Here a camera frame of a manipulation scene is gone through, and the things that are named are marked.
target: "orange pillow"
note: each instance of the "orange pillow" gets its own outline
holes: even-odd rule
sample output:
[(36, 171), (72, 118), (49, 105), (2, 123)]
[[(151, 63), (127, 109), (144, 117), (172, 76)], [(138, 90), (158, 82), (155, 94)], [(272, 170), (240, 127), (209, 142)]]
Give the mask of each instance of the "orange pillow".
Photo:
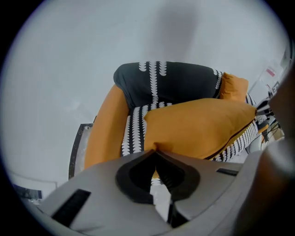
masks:
[(149, 111), (144, 150), (212, 159), (253, 122), (256, 108), (234, 100), (205, 98)]
[(236, 100), (245, 102), (248, 80), (223, 73), (221, 88), (220, 88), (220, 99)]

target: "orange cushion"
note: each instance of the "orange cushion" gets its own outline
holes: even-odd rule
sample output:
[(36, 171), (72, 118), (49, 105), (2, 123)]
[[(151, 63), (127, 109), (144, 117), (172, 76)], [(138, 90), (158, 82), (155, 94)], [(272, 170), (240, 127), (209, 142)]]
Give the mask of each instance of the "orange cushion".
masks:
[(84, 168), (120, 158), (128, 111), (123, 91), (114, 85), (93, 124), (86, 148)]
[(159, 149), (212, 159), (252, 123), (256, 108), (234, 100), (205, 98), (149, 111), (144, 150)]
[(245, 102), (248, 80), (223, 73), (221, 87), (220, 87), (220, 99), (236, 100)]

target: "white wall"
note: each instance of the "white wall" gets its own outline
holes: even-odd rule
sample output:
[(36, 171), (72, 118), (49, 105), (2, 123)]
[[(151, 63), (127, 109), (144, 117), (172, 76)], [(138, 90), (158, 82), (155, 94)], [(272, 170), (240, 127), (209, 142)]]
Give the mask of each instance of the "white wall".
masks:
[(64, 183), (79, 124), (93, 121), (123, 63), (207, 65), (251, 87), (269, 60), (281, 61), (286, 41), (271, 12), (251, 0), (45, 2), (19, 32), (1, 75), (7, 168)]

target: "orange armrest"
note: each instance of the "orange armrest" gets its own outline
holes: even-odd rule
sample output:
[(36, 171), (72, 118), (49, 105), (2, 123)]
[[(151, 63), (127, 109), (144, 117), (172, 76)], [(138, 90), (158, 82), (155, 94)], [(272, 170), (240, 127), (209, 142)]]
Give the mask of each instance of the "orange armrest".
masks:
[(128, 112), (123, 91), (114, 85), (94, 121), (86, 148), (85, 169), (120, 157)]

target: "black and white patterned fabric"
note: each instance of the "black and white patterned fabric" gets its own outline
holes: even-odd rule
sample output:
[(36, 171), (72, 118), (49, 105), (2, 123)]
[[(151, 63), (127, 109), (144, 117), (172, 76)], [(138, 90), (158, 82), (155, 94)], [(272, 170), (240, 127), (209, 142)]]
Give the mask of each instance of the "black and white patterned fabric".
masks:
[(157, 102), (181, 103), (217, 98), (222, 73), (210, 67), (180, 62), (128, 63), (114, 73), (129, 109)]
[[(256, 102), (254, 101), (254, 99), (250, 96), (250, 94), (246, 94), (246, 99), (245, 99), (245, 103), (248, 103), (252, 106), (256, 106)], [(257, 129), (260, 130), (263, 127), (265, 127), (268, 122), (267, 122), (267, 117), (266, 115), (260, 115), (260, 116), (256, 116), (255, 117), (255, 123), (257, 125)]]
[[(137, 153), (144, 150), (144, 138), (147, 130), (147, 123), (144, 120), (148, 111), (171, 106), (171, 102), (161, 101), (158, 97), (158, 75), (160, 79), (165, 79), (168, 74), (166, 62), (146, 62), (137, 63), (137, 70), (141, 72), (149, 72), (150, 77), (150, 91), (151, 103), (143, 106), (131, 108), (127, 117), (124, 138), (121, 148), (121, 156), (126, 156), (131, 153)], [(219, 98), (219, 91), (221, 86), (222, 72), (211, 69), (212, 77), (215, 77), (213, 98)], [(245, 103), (255, 105), (255, 101), (247, 94)], [(213, 158), (214, 161), (227, 162), (232, 157), (240, 154), (257, 136), (258, 128), (256, 121), (253, 121), (246, 131), (237, 140), (229, 145), (222, 153)]]

